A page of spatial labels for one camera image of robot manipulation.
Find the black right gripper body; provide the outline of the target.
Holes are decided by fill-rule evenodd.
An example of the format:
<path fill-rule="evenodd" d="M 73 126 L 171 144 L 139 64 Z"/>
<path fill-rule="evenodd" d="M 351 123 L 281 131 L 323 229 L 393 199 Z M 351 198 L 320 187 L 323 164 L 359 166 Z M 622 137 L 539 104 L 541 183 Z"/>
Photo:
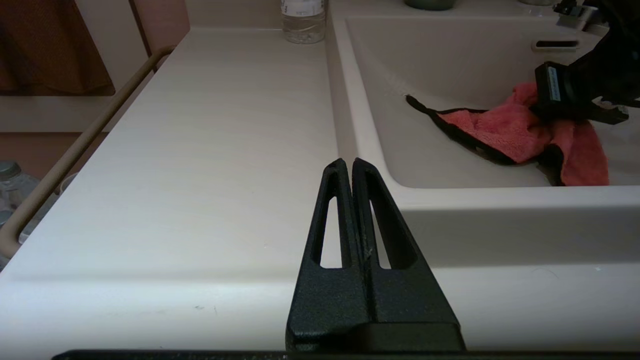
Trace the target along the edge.
<path fill-rule="evenodd" d="M 621 57 L 592 51 L 566 65 L 547 61 L 535 69 L 534 113 L 544 121 L 595 121 L 618 125 L 639 107 L 639 51 Z"/>

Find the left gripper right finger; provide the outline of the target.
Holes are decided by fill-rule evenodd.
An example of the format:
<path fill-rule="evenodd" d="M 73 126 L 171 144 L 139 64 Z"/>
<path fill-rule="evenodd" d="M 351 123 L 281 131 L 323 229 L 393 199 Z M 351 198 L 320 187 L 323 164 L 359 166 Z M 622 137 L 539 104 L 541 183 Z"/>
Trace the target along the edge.
<path fill-rule="evenodd" d="M 366 298 L 374 320 L 457 325 L 380 172 L 361 158 L 353 162 L 353 201 Z"/>

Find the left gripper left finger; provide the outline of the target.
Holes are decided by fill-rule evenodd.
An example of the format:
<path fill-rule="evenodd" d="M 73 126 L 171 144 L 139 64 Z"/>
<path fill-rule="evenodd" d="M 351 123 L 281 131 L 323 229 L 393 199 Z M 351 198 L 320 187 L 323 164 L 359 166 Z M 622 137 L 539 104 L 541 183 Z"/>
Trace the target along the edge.
<path fill-rule="evenodd" d="M 341 266 L 322 267 L 329 203 L 336 199 Z M 348 333 L 370 321 L 359 229 L 345 160 L 322 173 L 286 321 L 286 350 L 341 351 Z"/>

